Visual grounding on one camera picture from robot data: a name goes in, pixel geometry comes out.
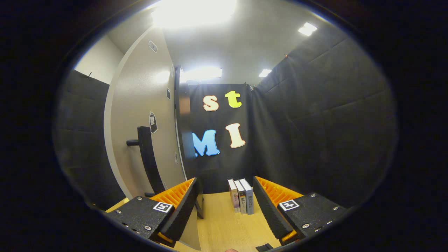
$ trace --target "letter m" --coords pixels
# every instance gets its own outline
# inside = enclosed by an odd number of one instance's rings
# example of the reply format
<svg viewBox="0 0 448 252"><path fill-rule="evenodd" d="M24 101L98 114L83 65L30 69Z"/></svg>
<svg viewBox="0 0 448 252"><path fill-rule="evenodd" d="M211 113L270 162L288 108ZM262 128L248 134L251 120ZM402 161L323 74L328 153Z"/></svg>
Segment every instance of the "letter m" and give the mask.
<svg viewBox="0 0 448 252"><path fill-rule="evenodd" d="M207 156L219 154L220 151L216 147L215 134L216 130L207 130L204 132L202 140L199 140L198 136L193 133L194 148L199 153L199 155L204 155L205 147L207 147L207 152L205 153L207 154Z"/></svg>

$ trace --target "book spine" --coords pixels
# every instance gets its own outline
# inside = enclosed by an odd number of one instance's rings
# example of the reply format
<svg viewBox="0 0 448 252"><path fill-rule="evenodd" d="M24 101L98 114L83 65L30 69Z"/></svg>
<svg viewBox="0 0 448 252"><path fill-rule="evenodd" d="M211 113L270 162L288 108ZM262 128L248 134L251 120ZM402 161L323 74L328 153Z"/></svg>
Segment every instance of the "book spine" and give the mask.
<svg viewBox="0 0 448 252"><path fill-rule="evenodd" d="M254 191L246 191L247 214L254 214Z"/></svg>
<svg viewBox="0 0 448 252"><path fill-rule="evenodd" d="M232 191L232 202L233 202L233 208L236 213L240 212L240 201L238 199L238 190L235 189Z"/></svg>
<svg viewBox="0 0 448 252"><path fill-rule="evenodd" d="M241 214L247 213L245 191L240 192L240 211L241 211Z"/></svg>

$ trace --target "ceiling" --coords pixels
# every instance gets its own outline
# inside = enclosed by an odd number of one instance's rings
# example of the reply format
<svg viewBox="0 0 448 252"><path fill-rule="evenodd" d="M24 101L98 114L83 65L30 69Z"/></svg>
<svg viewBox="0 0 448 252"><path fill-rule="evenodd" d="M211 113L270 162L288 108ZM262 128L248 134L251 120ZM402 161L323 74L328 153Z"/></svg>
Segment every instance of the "ceiling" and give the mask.
<svg viewBox="0 0 448 252"><path fill-rule="evenodd" d="M123 53L150 28L153 10L135 14L108 33ZM263 69L275 67L285 54L307 39L297 31L305 22L317 27L325 23L296 3L237 0L235 12L226 22L164 29L164 34L173 64L181 65L184 71L204 66L223 69L221 78L189 84L246 82L254 86L262 80L258 75Z"/></svg>

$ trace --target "wooden floor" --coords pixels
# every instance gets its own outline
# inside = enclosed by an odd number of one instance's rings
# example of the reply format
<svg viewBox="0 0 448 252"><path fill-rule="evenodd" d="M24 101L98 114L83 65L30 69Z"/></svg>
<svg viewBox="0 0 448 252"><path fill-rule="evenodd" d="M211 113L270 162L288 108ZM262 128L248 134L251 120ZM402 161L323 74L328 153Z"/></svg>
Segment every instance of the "wooden floor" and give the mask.
<svg viewBox="0 0 448 252"><path fill-rule="evenodd" d="M254 214L234 213L228 192L204 194L204 219L198 219L199 241L202 251L224 252L235 249L239 252L257 252L255 247L269 243L280 246L267 225L254 195ZM197 252L177 242L175 250Z"/></svg>

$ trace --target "book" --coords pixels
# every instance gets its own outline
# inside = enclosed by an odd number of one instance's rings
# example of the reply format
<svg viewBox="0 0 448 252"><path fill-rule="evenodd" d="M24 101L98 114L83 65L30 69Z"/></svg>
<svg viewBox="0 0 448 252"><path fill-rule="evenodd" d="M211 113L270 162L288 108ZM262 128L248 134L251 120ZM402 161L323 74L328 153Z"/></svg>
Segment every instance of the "book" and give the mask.
<svg viewBox="0 0 448 252"><path fill-rule="evenodd" d="M254 214L254 191L245 178L240 179L240 183L246 192L246 212L248 215Z"/></svg>
<svg viewBox="0 0 448 252"><path fill-rule="evenodd" d="M240 212L240 199L238 197L237 186L233 179L228 179L228 190L230 192L230 200L232 201L233 208L236 213Z"/></svg>
<svg viewBox="0 0 448 252"><path fill-rule="evenodd" d="M237 190L238 190L238 197L240 200L240 212L241 214L245 214L247 213L247 209L246 209L246 192L243 188L243 186L241 185L239 180L235 180L235 185L237 186Z"/></svg>

